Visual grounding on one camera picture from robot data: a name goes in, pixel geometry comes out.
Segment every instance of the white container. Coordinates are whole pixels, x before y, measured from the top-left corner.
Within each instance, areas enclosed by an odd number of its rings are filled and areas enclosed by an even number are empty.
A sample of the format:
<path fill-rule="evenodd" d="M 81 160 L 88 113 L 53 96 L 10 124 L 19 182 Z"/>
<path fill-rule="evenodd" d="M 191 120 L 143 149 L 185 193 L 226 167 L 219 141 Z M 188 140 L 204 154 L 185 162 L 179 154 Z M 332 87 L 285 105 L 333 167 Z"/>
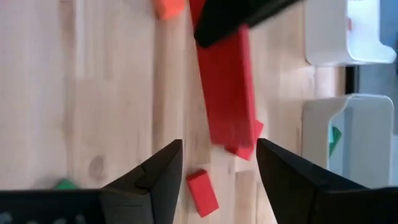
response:
<path fill-rule="evenodd" d="M 305 53 L 312 65 L 392 63 L 380 42 L 380 0 L 306 0 Z"/>
<path fill-rule="evenodd" d="M 353 94 L 312 100 L 303 109 L 302 156 L 369 188 L 391 185 L 394 106 L 390 98 Z M 329 158 L 329 125 L 342 137 Z"/>

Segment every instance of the long red block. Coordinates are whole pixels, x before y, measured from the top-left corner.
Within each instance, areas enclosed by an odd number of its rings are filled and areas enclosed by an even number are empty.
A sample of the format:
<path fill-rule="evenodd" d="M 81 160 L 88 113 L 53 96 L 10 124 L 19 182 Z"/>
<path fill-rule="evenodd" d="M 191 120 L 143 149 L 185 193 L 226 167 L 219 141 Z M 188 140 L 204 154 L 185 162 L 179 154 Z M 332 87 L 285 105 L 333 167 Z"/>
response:
<path fill-rule="evenodd" d="M 258 139 L 260 137 L 262 128 L 264 127 L 264 124 L 261 123 L 260 121 L 256 120 L 254 129 L 255 129 L 255 139 Z M 225 150 L 227 150 L 228 152 L 235 154 L 237 156 L 239 156 L 242 159 L 245 159 L 247 161 L 250 160 L 251 156 L 253 155 L 254 152 L 254 145 L 251 147 L 229 147 L 226 146 Z"/>
<path fill-rule="evenodd" d="M 193 26 L 204 0 L 190 0 Z M 201 84 L 212 143 L 232 147 L 254 144 L 254 90 L 249 28 L 204 49 L 197 44 Z"/>
<path fill-rule="evenodd" d="M 201 169 L 187 178 L 189 191 L 201 217 L 218 209 L 218 202 L 207 171 Z"/>

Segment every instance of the wooden table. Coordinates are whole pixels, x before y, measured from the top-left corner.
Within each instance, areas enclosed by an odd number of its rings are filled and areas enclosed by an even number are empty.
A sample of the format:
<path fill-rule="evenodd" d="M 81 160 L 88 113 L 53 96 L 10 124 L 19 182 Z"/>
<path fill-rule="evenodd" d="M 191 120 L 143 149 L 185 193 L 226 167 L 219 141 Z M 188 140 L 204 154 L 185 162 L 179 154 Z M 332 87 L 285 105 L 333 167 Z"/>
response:
<path fill-rule="evenodd" d="M 303 5 L 250 33 L 262 137 L 300 153 L 303 102 L 342 93 L 337 68 L 303 54 Z M 101 187 L 173 139 L 184 175 L 208 169 L 220 209 L 175 223 L 275 223 L 255 161 L 209 140 L 187 8 L 157 21 L 149 0 L 0 1 L 0 188 Z"/>

